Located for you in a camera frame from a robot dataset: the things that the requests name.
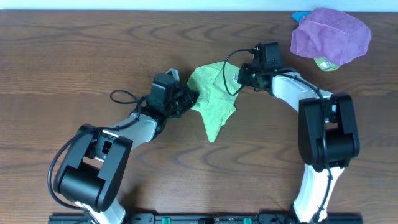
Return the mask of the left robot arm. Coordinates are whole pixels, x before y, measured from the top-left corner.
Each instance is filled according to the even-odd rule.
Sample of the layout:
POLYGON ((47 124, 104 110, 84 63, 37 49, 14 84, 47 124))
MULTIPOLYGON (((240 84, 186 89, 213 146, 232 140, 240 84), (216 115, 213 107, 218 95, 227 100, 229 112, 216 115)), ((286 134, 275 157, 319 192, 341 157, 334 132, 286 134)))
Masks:
POLYGON ((155 84, 151 93, 130 104, 136 107, 112 126, 84 124, 56 153, 47 173, 51 197, 61 206, 81 210, 90 223, 126 223, 118 202, 131 151, 154 140, 169 119, 178 119, 195 105, 199 92, 187 85, 155 84))

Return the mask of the light green cloth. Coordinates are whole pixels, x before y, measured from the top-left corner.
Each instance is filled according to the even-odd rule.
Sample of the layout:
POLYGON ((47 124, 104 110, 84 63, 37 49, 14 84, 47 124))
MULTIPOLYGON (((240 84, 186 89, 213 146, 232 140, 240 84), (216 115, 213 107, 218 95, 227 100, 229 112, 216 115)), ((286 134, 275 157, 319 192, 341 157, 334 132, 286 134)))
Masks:
POLYGON ((203 119, 209 142, 214 142, 222 126, 236 111, 235 96, 241 85, 237 84, 239 68, 224 62, 216 62, 196 68, 188 79, 191 90, 198 91, 193 110, 203 119))

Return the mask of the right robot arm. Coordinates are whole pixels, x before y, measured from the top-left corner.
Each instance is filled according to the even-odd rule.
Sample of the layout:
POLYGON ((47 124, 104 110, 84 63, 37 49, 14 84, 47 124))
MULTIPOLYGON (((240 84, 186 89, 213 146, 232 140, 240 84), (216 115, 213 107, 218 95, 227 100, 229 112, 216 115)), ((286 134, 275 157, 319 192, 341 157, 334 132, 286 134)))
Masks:
POLYGON ((324 222, 339 176, 360 152, 352 98, 321 90, 291 68, 245 63, 237 82, 266 91, 298 112, 298 149, 305 169, 289 220, 324 222))

